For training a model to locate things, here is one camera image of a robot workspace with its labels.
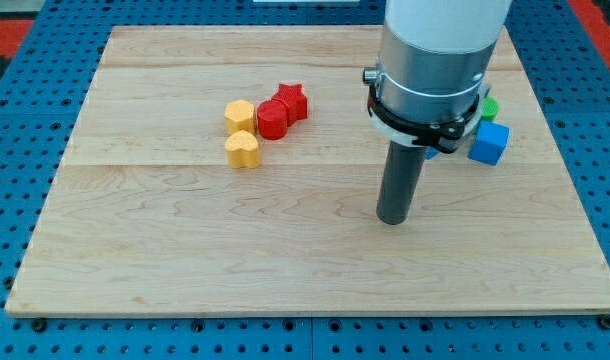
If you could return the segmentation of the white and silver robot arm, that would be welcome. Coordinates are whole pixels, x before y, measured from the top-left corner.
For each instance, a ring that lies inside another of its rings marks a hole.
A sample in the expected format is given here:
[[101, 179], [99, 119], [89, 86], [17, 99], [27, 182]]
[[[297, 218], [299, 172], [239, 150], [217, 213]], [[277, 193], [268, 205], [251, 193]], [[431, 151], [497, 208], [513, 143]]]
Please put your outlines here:
[[477, 128], [484, 75], [511, 0], [387, 0], [366, 68], [375, 127], [406, 147], [454, 152]]

